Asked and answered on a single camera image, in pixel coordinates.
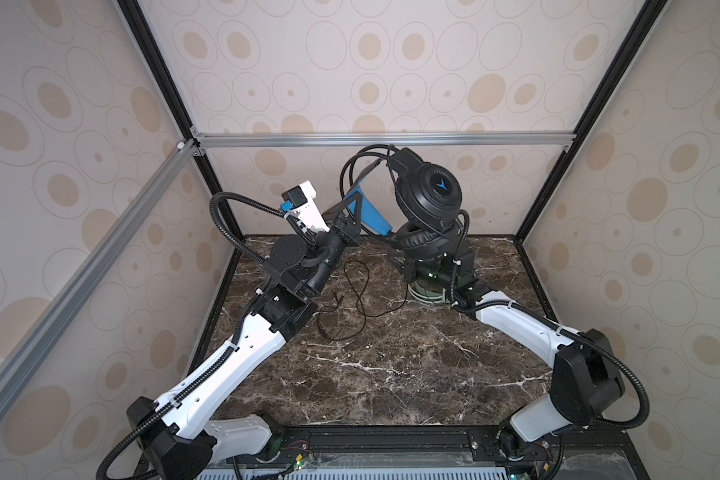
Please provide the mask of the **black right corner post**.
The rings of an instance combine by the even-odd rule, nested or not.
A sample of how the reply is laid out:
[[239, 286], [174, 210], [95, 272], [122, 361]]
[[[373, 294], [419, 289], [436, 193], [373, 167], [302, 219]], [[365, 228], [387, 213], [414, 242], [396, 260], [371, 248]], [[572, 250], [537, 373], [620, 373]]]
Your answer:
[[516, 244], [522, 245], [529, 237], [533, 227], [540, 219], [541, 214], [567, 173], [578, 151], [583, 147], [587, 137], [596, 125], [614, 92], [617, 90], [617, 87], [624, 79], [640, 49], [648, 39], [653, 27], [669, 4], [670, 2], [667, 0], [649, 0], [642, 4], [634, 22], [627, 30], [624, 40], [619, 44], [613, 60], [610, 62], [602, 80], [594, 90], [582, 117], [576, 124], [573, 130], [575, 137], [571, 145], [563, 149], [553, 164], [550, 174], [542, 185], [539, 194], [536, 196], [519, 230], [514, 235]]

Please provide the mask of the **mint green headphones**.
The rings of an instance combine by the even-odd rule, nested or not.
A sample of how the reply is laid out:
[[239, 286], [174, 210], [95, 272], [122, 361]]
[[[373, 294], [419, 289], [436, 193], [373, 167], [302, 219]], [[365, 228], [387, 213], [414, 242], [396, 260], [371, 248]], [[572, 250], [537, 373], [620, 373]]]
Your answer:
[[408, 284], [407, 290], [415, 301], [424, 305], [438, 306], [449, 303], [446, 289], [439, 285], [416, 280]]

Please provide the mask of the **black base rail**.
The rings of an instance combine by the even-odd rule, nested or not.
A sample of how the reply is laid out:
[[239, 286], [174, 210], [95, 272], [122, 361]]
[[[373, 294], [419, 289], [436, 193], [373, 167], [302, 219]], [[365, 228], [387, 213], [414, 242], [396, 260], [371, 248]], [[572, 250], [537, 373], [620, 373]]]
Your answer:
[[608, 427], [568, 427], [514, 456], [495, 426], [290, 427], [250, 467], [304, 479], [643, 479], [629, 439]]

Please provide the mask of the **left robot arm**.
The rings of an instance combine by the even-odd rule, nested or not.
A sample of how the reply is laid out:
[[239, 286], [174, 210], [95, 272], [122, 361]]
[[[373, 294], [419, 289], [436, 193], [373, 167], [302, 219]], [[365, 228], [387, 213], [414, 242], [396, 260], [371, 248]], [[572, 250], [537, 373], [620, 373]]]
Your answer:
[[269, 212], [248, 197], [220, 192], [209, 211], [219, 231], [267, 275], [246, 306], [233, 334], [200, 366], [155, 400], [140, 397], [128, 408], [132, 430], [104, 457], [96, 478], [106, 479], [114, 461], [137, 444], [151, 464], [142, 478], [194, 479], [214, 462], [238, 455], [258, 455], [275, 446], [274, 427], [259, 415], [215, 421], [213, 415], [242, 381], [280, 350], [313, 317], [322, 293], [348, 246], [359, 240], [363, 196], [354, 192], [334, 206], [325, 222], [304, 185], [288, 191], [275, 215], [287, 220], [295, 235], [278, 239], [262, 256], [231, 234], [219, 213], [220, 203], [234, 200]]

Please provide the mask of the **black frame corner post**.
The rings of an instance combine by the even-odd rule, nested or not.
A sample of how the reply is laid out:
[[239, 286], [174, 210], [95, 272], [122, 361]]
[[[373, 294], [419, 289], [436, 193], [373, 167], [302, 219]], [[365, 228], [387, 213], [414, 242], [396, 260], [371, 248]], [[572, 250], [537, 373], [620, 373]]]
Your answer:
[[[167, 105], [174, 123], [178, 127], [182, 139], [198, 140], [199, 137], [194, 129], [194, 122], [186, 108], [181, 93], [174, 78], [169, 71], [168, 65], [162, 55], [160, 47], [148, 25], [147, 18], [138, 1], [118, 0], [114, 1], [122, 13], [125, 23], [142, 54], [142, 57], [155, 81], [164, 103]], [[215, 169], [204, 150], [194, 155], [194, 162], [201, 174], [202, 179], [213, 195], [222, 191], [221, 183]], [[229, 206], [221, 207], [221, 215], [228, 225], [228, 228], [239, 239], [245, 239], [240, 226]]]

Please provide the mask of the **aluminium left side rail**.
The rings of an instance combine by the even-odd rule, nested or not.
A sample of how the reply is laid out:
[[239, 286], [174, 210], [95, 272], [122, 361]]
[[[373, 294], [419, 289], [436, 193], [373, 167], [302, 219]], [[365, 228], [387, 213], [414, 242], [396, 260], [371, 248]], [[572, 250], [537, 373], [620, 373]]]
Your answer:
[[116, 219], [0, 366], [0, 422], [198, 146], [186, 139]]

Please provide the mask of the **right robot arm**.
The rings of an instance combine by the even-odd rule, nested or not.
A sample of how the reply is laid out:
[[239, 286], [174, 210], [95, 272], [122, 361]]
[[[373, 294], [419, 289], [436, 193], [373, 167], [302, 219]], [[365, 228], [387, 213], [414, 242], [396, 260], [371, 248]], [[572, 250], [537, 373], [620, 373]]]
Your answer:
[[425, 282], [442, 302], [503, 332], [551, 368], [548, 392], [499, 424], [502, 455], [519, 460], [533, 443], [572, 427], [643, 425], [650, 414], [648, 392], [607, 336], [566, 327], [490, 287], [474, 272], [467, 229], [468, 215], [460, 211], [444, 232], [407, 222], [393, 242], [404, 255], [400, 270], [407, 279]]

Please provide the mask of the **aluminium frame rail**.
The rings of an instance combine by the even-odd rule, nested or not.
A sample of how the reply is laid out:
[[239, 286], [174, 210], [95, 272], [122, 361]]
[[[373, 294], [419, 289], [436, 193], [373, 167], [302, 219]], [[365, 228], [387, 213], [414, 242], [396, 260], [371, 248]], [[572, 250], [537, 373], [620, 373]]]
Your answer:
[[209, 148], [276, 147], [364, 147], [371, 144], [395, 146], [469, 145], [570, 145], [572, 131], [499, 132], [399, 132], [399, 133], [293, 133], [293, 134], [199, 134], [197, 142]]

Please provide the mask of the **black headphones blue accents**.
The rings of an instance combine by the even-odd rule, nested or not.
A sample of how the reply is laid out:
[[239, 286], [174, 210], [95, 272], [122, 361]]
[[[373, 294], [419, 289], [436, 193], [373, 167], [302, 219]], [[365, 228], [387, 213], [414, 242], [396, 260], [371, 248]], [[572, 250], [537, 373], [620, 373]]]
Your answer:
[[[381, 164], [387, 167], [396, 204], [406, 217], [398, 230], [392, 229], [362, 191], [363, 180]], [[463, 194], [457, 178], [409, 148], [382, 144], [362, 148], [343, 165], [339, 191], [344, 199], [360, 191], [362, 230], [408, 258], [454, 257], [465, 246], [469, 220], [461, 209]]]

